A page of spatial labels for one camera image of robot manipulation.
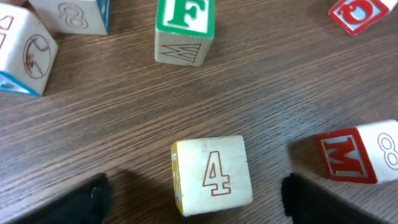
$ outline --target number 4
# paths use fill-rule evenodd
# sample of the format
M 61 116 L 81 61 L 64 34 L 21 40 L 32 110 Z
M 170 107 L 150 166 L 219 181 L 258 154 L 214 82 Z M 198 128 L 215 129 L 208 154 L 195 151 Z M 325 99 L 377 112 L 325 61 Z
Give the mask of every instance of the number 4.
M 203 186 L 209 187 L 215 185 L 216 187 L 211 190 L 211 196 L 219 196 L 231 193 L 231 187 L 225 187 L 226 184 L 229 184 L 229 175 L 223 175 L 220 152 L 210 152 Z

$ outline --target baseball drawing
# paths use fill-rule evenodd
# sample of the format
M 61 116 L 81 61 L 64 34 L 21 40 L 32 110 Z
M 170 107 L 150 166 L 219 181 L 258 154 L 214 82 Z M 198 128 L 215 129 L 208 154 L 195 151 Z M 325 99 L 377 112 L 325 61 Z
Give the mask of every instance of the baseball drawing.
M 24 66 L 28 76 L 43 78 L 50 71 L 51 49 L 49 42 L 40 34 L 27 39 L 24 48 Z
M 86 29 L 88 22 L 84 18 L 85 13 L 83 10 L 72 3 L 61 3 L 58 6 L 60 17 L 65 18 L 65 23 L 75 29 Z

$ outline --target number 8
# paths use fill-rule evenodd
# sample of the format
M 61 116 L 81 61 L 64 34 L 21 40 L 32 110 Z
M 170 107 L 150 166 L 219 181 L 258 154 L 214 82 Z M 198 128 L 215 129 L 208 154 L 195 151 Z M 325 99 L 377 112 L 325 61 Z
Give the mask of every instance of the number 8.
M 384 151 L 384 160 L 391 169 L 398 169 L 398 152 L 392 137 L 386 133 L 381 133 L 377 137 L 377 143 L 381 150 Z
M 75 29 L 86 29 L 88 22 L 83 17 L 83 10 L 72 3 L 61 3 L 58 7 L 62 17 L 65 17 L 65 23 Z

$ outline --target wooden table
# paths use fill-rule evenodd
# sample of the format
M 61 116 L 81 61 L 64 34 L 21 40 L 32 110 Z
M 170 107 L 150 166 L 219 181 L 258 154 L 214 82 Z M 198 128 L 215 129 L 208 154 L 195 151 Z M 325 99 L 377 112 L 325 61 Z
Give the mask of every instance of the wooden table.
M 397 119 L 398 12 L 350 37 L 333 0 L 217 0 L 199 68 L 156 63 L 156 1 L 114 0 L 111 35 L 64 35 L 45 96 L 0 94 L 0 220 L 105 172 L 108 223 L 289 223 L 280 183 L 297 171 L 392 223 L 398 183 L 323 177 L 312 135 Z M 254 203 L 183 220 L 170 146 L 240 134 Z

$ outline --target green block border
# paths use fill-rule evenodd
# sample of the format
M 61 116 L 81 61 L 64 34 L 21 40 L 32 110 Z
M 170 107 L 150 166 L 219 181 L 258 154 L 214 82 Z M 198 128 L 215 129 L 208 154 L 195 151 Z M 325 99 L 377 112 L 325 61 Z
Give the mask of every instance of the green block border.
M 157 4 L 157 15 L 156 15 L 156 28 L 160 31 L 177 33 L 182 35 L 189 35 L 195 37 L 202 37 L 207 39 L 214 38 L 215 32 L 215 16 L 216 16 L 216 3 L 215 0 L 209 0 L 209 16 L 208 16 L 208 25 L 207 25 L 207 33 L 185 30 L 175 27 L 164 26 L 162 21 L 164 17 L 164 11 L 166 9 L 166 0 L 159 0 Z

